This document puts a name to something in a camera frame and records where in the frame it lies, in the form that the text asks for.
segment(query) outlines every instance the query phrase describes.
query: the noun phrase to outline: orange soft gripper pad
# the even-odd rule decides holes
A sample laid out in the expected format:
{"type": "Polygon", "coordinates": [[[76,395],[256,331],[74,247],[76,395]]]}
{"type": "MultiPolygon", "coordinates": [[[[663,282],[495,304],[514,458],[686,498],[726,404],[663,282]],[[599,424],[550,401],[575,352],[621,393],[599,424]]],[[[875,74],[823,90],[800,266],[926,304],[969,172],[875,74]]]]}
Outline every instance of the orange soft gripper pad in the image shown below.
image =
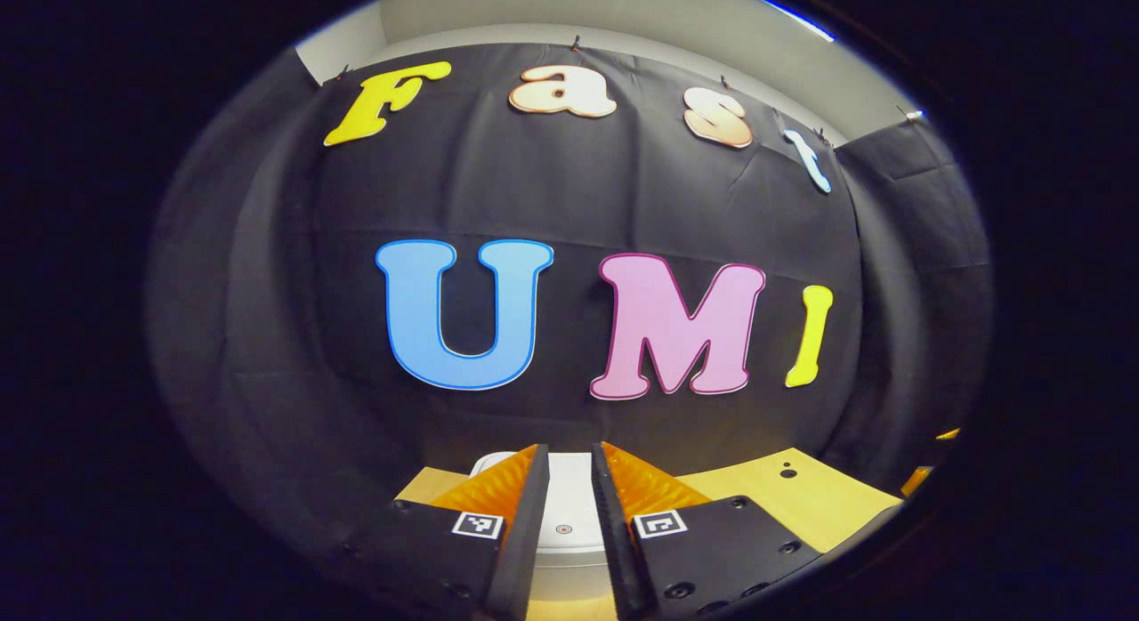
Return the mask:
{"type": "Polygon", "coordinates": [[[605,450],[605,460],[609,463],[609,473],[621,507],[625,510],[626,523],[639,514],[698,506],[711,500],[620,448],[603,442],[601,449],[605,450]]]}
{"type": "Polygon", "coordinates": [[[510,529],[515,510],[518,507],[518,499],[522,497],[522,489],[526,484],[530,463],[534,460],[536,451],[538,446],[534,444],[501,459],[485,471],[451,488],[431,505],[459,512],[501,516],[506,520],[502,536],[506,539],[506,531],[510,529]]]}

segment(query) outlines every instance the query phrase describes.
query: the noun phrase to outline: white wall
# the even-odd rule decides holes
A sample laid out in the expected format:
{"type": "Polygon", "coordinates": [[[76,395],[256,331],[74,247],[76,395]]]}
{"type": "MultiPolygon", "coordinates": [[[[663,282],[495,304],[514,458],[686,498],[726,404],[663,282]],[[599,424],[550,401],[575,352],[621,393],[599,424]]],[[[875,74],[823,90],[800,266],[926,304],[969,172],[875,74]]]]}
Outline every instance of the white wall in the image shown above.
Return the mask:
{"type": "Polygon", "coordinates": [[[424,34],[424,36],[392,42],[392,44],[377,50],[371,56],[370,63],[379,63],[380,60],[435,49],[482,44],[482,42],[549,42],[550,44],[570,47],[573,44],[575,34],[581,34],[582,47],[659,60],[669,65],[683,67],[688,71],[695,71],[696,74],[714,79],[714,81],[719,81],[720,76],[723,75],[732,90],[740,91],[776,107],[776,109],[805,123],[811,129],[818,130],[822,128],[823,136],[833,144],[846,142],[846,137],[838,132],[833,124],[822,120],[821,116],[811,112],[795,99],[776,90],[773,87],[744,74],[743,71],[729,67],[699,54],[674,48],[665,44],[665,42],[652,41],[633,36],[633,34],[611,32],[609,30],[548,24],[484,25],[465,30],[451,30],[450,32],[424,34]]]}
{"type": "Polygon", "coordinates": [[[560,42],[677,65],[769,103],[834,144],[919,105],[842,46],[761,0],[377,0],[297,46],[318,81],[413,51],[560,42]]]}

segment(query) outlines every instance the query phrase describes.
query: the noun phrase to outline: white device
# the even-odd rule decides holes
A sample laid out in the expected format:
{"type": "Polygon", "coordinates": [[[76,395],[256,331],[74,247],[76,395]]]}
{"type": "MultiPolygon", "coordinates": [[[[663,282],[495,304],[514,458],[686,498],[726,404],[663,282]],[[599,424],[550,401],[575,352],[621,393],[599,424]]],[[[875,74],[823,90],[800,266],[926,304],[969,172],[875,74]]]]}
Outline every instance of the white device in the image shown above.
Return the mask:
{"type": "MultiPolygon", "coordinates": [[[[470,475],[514,452],[478,459],[470,475]]],[[[538,556],[530,596],[538,600],[595,598],[609,593],[609,573],[597,518],[589,452],[550,452],[550,483],[538,534],[538,556]]]]}

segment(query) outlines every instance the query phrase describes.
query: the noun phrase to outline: letter m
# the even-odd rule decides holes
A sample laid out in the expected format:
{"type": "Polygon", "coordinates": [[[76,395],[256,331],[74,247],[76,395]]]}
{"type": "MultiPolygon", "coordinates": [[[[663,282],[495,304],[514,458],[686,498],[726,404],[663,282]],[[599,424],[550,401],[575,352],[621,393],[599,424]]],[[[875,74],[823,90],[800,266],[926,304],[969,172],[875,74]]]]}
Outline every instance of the letter m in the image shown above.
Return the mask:
{"type": "Polygon", "coordinates": [[[622,400],[647,394],[648,378],[640,374],[645,348],[667,394],[680,387],[704,350],[707,358],[693,377],[693,391],[723,394],[747,385],[744,366],[752,316],[765,281],[761,270],[724,265],[691,316],[672,270],[659,256],[616,254],[601,261],[600,271],[613,286],[613,340],[605,375],[589,386],[593,397],[622,400]]]}

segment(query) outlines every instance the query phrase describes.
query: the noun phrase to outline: blue letter u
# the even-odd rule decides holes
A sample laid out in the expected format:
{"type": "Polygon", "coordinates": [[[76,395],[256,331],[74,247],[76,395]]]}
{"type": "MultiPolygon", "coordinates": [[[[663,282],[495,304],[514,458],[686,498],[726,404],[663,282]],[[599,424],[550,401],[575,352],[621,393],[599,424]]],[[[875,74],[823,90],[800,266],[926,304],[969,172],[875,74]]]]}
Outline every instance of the blue letter u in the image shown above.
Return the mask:
{"type": "Polygon", "coordinates": [[[387,277],[387,335],[411,376],[449,390],[490,390],[526,370],[534,354],[538,272],[554,250],[533,240],[492,240],[478,261],[494,272],[494,345],[468,357],[448,349],[440,324],[443,272],[454,248],[439,240],[395,240],[376,252],[387,277]]]}

